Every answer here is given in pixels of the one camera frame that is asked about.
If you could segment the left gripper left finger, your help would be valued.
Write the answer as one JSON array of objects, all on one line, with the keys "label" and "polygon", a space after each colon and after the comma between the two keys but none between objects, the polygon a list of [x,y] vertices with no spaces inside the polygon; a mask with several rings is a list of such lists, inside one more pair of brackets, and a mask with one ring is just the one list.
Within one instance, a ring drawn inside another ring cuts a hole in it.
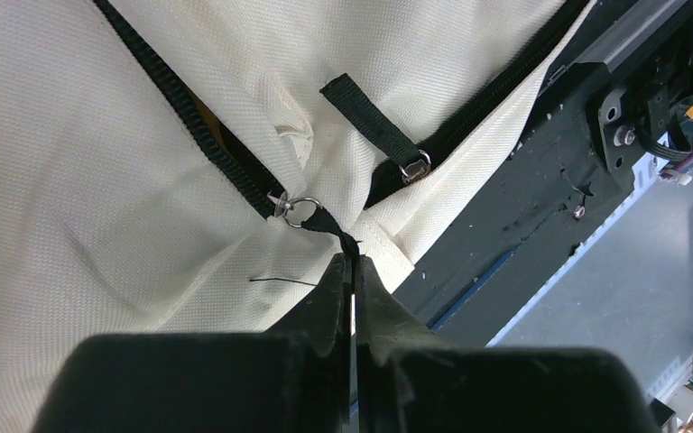
[{"label": "left gripper left finger", "polygon": [[37,432],[338,432],[348,418],[352,263],[258,333],[104,334],[71,353]]}]

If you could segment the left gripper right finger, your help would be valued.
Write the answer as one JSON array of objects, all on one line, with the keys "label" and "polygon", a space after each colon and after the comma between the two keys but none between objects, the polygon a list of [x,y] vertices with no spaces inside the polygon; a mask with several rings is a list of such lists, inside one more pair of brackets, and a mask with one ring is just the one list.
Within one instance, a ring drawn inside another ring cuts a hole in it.
[{"label": "left gripper right finger", "polygon": [[445,342],[353,263],[363,432],[655,432],[633,376],[590,347],[464,348]]}]

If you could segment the cream canvas backpack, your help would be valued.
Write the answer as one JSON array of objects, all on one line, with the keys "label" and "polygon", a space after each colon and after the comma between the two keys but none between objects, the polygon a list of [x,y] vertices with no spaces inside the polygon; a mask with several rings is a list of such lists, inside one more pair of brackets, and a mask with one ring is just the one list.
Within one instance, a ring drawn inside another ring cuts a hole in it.
[{"label": "cream canvas backpack", "polygon": [[591,1],[0,1],[0,432],[107,333],[388,290],[503,165]]}]

